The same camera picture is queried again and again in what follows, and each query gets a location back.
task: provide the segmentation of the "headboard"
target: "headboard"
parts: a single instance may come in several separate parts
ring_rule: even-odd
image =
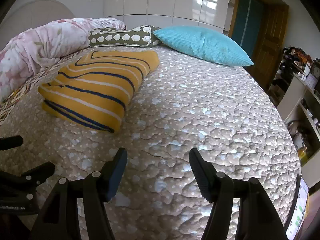
[[[51,21],[74,18],[74,14],[56,0],[34,0],[26,3],[0,25],[0,50],[16,35]]]

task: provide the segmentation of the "polka dot bedspread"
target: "polka dot bedspread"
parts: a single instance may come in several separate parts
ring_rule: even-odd
[[[33,78],[0,126],[3,137],[24,139],[22,147],[1,152],[1,170],[19,175],[47,161],[55,164],[55,174],[37,188],[40,206],[59,178],[84,178],[124,147],[128,163],[116,196],[105,204],[115,238],[201,239],[212,204],[201,196],[188,163],[188,152],[196,147],[217,171],[234,179],[258,178],[286,221],[300,162],[276,108],[244,68],[209,63],[164,45],[151,48],[161,64],[133,96],[120,132],[110,134],[47,114],[37,92],[60,67],[94,50],[148,49],[76,53]],[[234,239],[238,211],[234,199],[228,239]],[[82,239],[88,240],[82,199],[78,214]],[[20,218],[31,228],[36,215]]]

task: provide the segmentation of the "white wardrobe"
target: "white wardrobe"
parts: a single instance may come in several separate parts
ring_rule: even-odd
[[[124,21],[128,29],[143,24],[195,25],[222,33],[228,6],[229,0],[105,0],[104,16]]]

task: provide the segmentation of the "olive pillow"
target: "olive pillow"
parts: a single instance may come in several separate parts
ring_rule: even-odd
[[[160,28],[151,25],[142,25],[132,30],[116,30],[115,28],[99,28],[90,31],[89,46],[136,46],[153,47],[160,43],[153,35]]]

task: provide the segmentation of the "wooden door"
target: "wooden door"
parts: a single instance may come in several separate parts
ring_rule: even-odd
[[[287,27],[289,6],[268,5],[259,31],[258,41],[252,54],[253,66],[248,73],[267,92],[276,75],[281,57],[282,44]]]

